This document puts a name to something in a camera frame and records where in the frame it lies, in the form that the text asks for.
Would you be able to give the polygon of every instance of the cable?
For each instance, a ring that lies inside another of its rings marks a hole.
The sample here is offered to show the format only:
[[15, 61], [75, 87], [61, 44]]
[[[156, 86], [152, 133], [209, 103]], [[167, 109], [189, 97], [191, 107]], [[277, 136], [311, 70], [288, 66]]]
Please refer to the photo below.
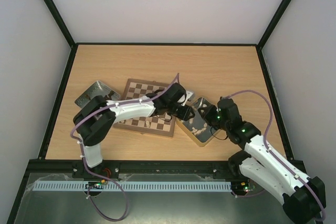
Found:
[[266, 192], [265, 189], [261, 190], [258, 193], [249, 194], [249, 195], [236, 195], [233, 191], [231, 193], [233, 194], [233, 196], [235, 196], [235, 198], [251, 198], [251, 197], [259, 196], [259, 195], [263, 194], [264, 192]]
[[[255, 90], [241, 90], [241, 91], [238, 91], [236, 93], [233, 93], [229, 96], [227, 96], [226, 98], [231, 98], [231, 97], [234, 97], [235, 95], [238, 95], [238, 94], [241, 94], [241, 93], [247, 93], [247, 92], [250, 92], [250, 93], [254, 93], [254, 94], [257, 94], [258, 96], [260, 96], [261, 98], [263, 98], [263, 100], [267, 103], [268, 105], [268, 109], [269, 109], [269, 122], [268, 122], [268, 125], [265, 129], [265, 133], [264, 133], [264, 145], [265, 147], [267, 148], [267, 151], [281, 164], [283, 165], [284, 168], [286, 168], [292, 175], [296, 175], [296, 173], [288, 166], [286, 165], [285, 162], [283, 162], [272, 150], [269, 149], [268, 147], [268, 144], [267, 144], [267, 140], [266, 140], [266, 136], [267, 136], [267, 133], [269, 131], [269, 128], [272, 124], [272, 120], [273, 120], [273, 110], [272, 110], [272, 106], [271, 104], [269, 103], [269, 101], [267, 100], [267, 98], [255, 91]], [[315, 221], [324, 221], [325, 218], [326, 218], [326, 213], [325, 213], [325, 209], [322, 205], [322, 202], [320, 201], [319, 197], [316, 195], [316, 193], [313, 191], [313, 189], [311, 189], [311, 187], [301, 178], [301, 177], [298, 177], [298, 180], [303, 183], [303, 185], [307, 188], [307, 190], [312, 194], [312, 196], [314, 197], [314, 199], [316, 200], [317, 204], [319, 205], [321, 211], [322, 211], [322, 217], [321, 218], [314, 218]]]
[[111, 177], [112, 173], [111, 173], [111, 170], [110, 170], [110, 169], [105, 168], [105, 169], [103, 169], [103, 171], [107, 173], [107, 176], [108, 176], [108, 177]]
[[210, 128], [210, 133], [214, 138], [216, 138], [218, 140], [227, 140], [228, 136], [226, 136], [226, 138], [224, 138], [224, 139], [221, 139], [221, 138], [218, 138], [217, 136], [215, 136], [214, 133], [212, 133], [212, 129], [213, 129], [213, 127]]
[[[134, 99], [134, 100], [129, 100], [129, 101], [120, 102], [119, 105], [153, 101], [153, 100], [159, 98], [160, 96], [162, 96], [162, 95], [163, 95], [163, 94], [164, 94], [164, 93], [165, 93], [165, 92], [166, 92], [166, 91], [167, 91], [167, 90], [168, 90], [168, 89], [175, 83], [175, 81], [177, 81], [178, 83], [180, 82], [180, 74], [179, 74], [179, 73], [176, 75], [176, 77], [174, 78], [174, 80], [168, 85], [168, 87], [167, 87], [164, 91], [162, 91], [161, 94], [159, 94], [159, 95], [157, 95], [157, 96], [155, 96], [155, 97], [153, 97], [153, 98], [143, 100], [143, 101], [141, 101], [141, 99], [139, 99], [139, 100]], [[97, 213], [98, 213], [102, 218], [104, 218], [105, 220], [112, 221], [112, 222], [116, 222], [116, 221], [123, 220], [123, 219], [126, 217], [127, 212], [128, 212], [128, 208], [129, 208], [129, 200], [128, 200], [127, 194], [126, 194], [126, 192], [122, 189], [122, 187], [121, 187], [117, 182], [115, 182], [114, 180], [112, 180], [111, 178], [108, 178], [108, 177], [105, 177], [105, 176], [102, 176], [102, 175], [99, 175], [99, 174], [96, 174], [96, 173], [90, 171], [90, 169], [88, 168], [87, 162], [86, 162], [85, 155], [84, 155], [84, 147], [83, 147], [84, 143], [83, 143], [82, 139], [80, 139], [80, 138], [77, 137], [77, 136], [74, 136], [74, 133], [75, 133], [75, 131], [78, 129], [78, 127], [80, 127], [82, 124], [84, 124], [87, 120], [89, 120], [90, 118], [92, 118], [92, 117], [95, 116], [96, 114], [98, 114], [98, 113], [100, 113], [100, 112], [102, 112], [102, 111], [104, 111], [104, 110], [107, 110], [107, 109], [109, 109], [109, 108], [115, 107], [115, 106], [116, 106], [116, 104], [107, 105], [107, 106], [105, 106], [105, 107], [102, 107], [102, 108], [100, 108], [100, 109], [98, 109], [98, 110], [92, 112], [92, 113], [89, 114], [87, 117], [85, 117], [83, 120], [81, 120], [78, 124], [76, 124], [75, 127], [73, 127], [73, 129], [72, 129], [71, 132], [70, 132], [70, 137], [73, 138], [73, 139], [76, 139], [76, 140], [78, 141], [77, 143], [79, 143], [79, 145], [80, 145], [81, 156], [82, 156], [82, 160], [83, 160], [83, 164], [84, 164], [84, 168], [85, 168], [85, 170], [86, 170], [89, 174], [91, 174], [91, 175], [93, 175], [93, 176], [96, 176], [96, 177], [99, 177], [99, 178], [103, 178], [103, 179], [105, 179], [105, 180], [107, 180], [107, 181], [110, 181], [110, 182], [114, 183], [114, 184], [115, 184], [115, 185], [122, 191], [122, 193], [123, 193], [123, 195], [124, 195], [124, 198], [125, 198], [125, 201], [126, 201], [126, 203], [125, 203], [125, 211], [124, 211], [123, 215], [122, 215], [119, 219], [112, 219], [112, 218], [110, 218], [110, 217], [104, 215], [104, 214], [99, 210], [99, 208], [96, 206], [95, 202], [93, 202], [93, 200], [92, 200], [91, 197], [90, 197], [90, 189], [91, 189], [91, 188], [88, 189], [88, 192], [87, 192], [87, 195], [88, 195], [88, 196], [87, 196], [87, 198], [90, 199], [90, 201], [92, 202], [93, 206], [95, 207], [95, 210], [97, 211]]]

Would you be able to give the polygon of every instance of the white cable carrier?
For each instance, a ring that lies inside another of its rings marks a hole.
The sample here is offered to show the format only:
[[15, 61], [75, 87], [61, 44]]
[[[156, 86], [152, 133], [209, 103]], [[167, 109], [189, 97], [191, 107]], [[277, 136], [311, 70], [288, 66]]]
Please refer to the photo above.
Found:
[[[33, 191], [83, 191], [88, 189], [88, 181], [38, 181]], [[230, 182], [119, 182], [125, 191], [203, 191], [231, 192]], [[113, 183], [97, 186], [91, 191], [120, 191]]]

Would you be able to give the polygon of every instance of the metal tray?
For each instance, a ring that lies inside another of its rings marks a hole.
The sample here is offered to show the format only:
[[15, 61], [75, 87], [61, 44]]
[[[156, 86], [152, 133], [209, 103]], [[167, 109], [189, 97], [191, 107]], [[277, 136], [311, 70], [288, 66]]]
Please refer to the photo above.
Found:
[[84, 106], [88, 104], [92, 98], [98, 95], [103, 96], [106, 100], [113, 101], [118, 101], [121, 97], [120, 94], [112, 90], [101, 81], [96, 81], [79, 98], [75, 100], [75, 104], [81, 108], [84, 108]]
[[[200, 141], [201, 143], [206, 143], [207, 141], [213, 138], [213, 135], [211, 134], [211, 131], [210, 131], [211, 127], [207, 125], [206, 122], [202, 119], [197, 109], [205, 107], [205, 106], [209, 106], [209, 105], [211, 105], [211, 103], [209, 103], [204, 97], [198, 98], [196, 101], [190, 104], [190, 106], [193, 108], [195, 112], [195, 117], [188, 121], [182, 121], [182, 124], [191, 133], [195, 131], [195, 129], [202, 130], [200, 134], [197, 134], [197, 133], [193, 134], [198, 139], [198, 141]], [[214, 129], [212, 130], [212, 133], [214, 135], [216, 135], [217, 132], [218, 131]]]

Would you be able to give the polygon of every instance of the silver box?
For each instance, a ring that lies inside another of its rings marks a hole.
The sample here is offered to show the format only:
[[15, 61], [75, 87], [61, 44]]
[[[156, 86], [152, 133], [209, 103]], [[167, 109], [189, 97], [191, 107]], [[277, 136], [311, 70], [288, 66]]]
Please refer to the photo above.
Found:
[[113, 101], [118, 101], [121, 97], [120, 94], [112, 90], [101, 81], [96, 81], [79, 98], [76, 99], [75, 104], [83, 108], [91, 101], [92, 98], [98, 95], [103, 96], [106, 100]]
[[[202, 119], [197, 109], [209, 105], [211, 105], [211, 103], [209, 103], [204, 97], [200, 97], [190, 104], [195, 112], [195, 117], [188, 121], [177, 121], [178, 126], [200, 147], [205, 146], [213, 138], [213, 135], [210, 131], [211, 127]], [[195, 131], [195, 129], [201, 130], [202, 132], [200, 134], [194, 134], [193, 131]], [[212, 129], [212, 133], [214, 135], [218, 132], [219, 131]]]

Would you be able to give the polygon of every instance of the white robotic arm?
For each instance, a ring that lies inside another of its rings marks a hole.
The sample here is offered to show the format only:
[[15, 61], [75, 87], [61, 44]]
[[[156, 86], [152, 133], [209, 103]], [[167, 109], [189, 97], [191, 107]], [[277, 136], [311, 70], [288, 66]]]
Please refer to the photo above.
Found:
[[[160, 101], [152, 100], [151, 98], [153, 97], [153, 94], [149, 94], [148, 96], [144, 95], [137, 99], [125, 100], [125, 101], [112, 101], [112, 100], [103, 101], [103, 103], [105, 103], [105, 106], [110, 107], [109, 112], [112, 113], [111, 120], [110, 120], [110, 122], [112, 121], [112, 124], [109, 123], [109, 127], [123, 120], [131, 119], [131, 118], [138, 118], [138, 117], [147, 118], [150, 116], [163, 114], [165, 112], [168, 112], [171, 115], [180, 116], [183, 118], [183, 116], [185, 116], [186, 114], [179, 114], [177, 110], [178, 109], [181, 110], [181, 107], [184, 107], [187, 109], [186, 111], [189, 111], [188, 106], [186, 106], [185, 104], [187, 100], [190, 100], [192, 98], [194, 93], [192, 91], [184, 90], [182, 86], [177, 83], [173, 85], [173, 90], [174, 90], [173, 95], [171, 95], [172, 92], [170, 91], [170, 89], [167, 90], [167, 94], [164, 94], [164, 96], [161, 98]], [[95, 100], [91, 101], [91, 103], [95, 104], [94, 106], [92, 106], [94, 109], [97, 107], [97, 104], [101, 106], [101, 101], [97, 101], [98, 99], [99, 98], [95, 98]], [[95, 124], [97, 124], [97, 122], [100, 120], [101, 116], [102, 115], [97, 115], [95, 117], [94, 124], [88, 126], [89, 129], [87, 129], [88, 128], [87, 127], [86, 129], [79, 130], [79, 136], [84, 142], [84, 146], [83, 146], [84, 155], [86, 157], [87, 165], [90, 168], [93, 168], [101, 164], [103, 161], [100, 142], [102, 141], [102, 139], [105, 137], [106, 134], [103, 136], [103, 138], [102, 137], [97, 138], [95, 134], [93, 136], [89, 136], [87, 134], [87, 132], [91, 133], [95, 127], [98, 127], [98, 128], [102, 127], [101, 124], [98, 126], [95, 126]], [[82, 115], [82, 111], [81, 111], [75, 117], [74, 121], [78, 119], [82, 119], [84, 117], [85, 116]], [[80, 132], [85, 133], [86, 136], [84, 139], [81, 136]], [[94, 142], [92, 144], [90, 141], [90, 139], [92, 138], [98, 139], [99, 140], [98, 143]]]
[[270, 192], [294, 223], [306, 223], [325, 207], [323, 181], [310, 178], [294, 167], [264, 139], [253, 124], [243, 121], [232, 99], [198, 109], [201, 117], [215, 129], [226, 131], [242, 151], [229, 158], [229, 169], [245, 176]]
[[303, 183], [297, 179], [300, 176], [308, 183], [309, 176], [295, 168], [280, 153], [278, 153], [267, 142], [268, 149], [272, 150], [287, 166], [296, 172], [296, 176], [280, 164], [267, 150], [264, 145], [264, 136], [256, 135], [249, 143], [245, 144], [244, 151], [251, 157], [243, 160], [239, 165], [240, 173], [271, 193], [282, 205], [284, 204], [283, 194], [291, 196], [296, 192], [295, 188], [300, 188]]

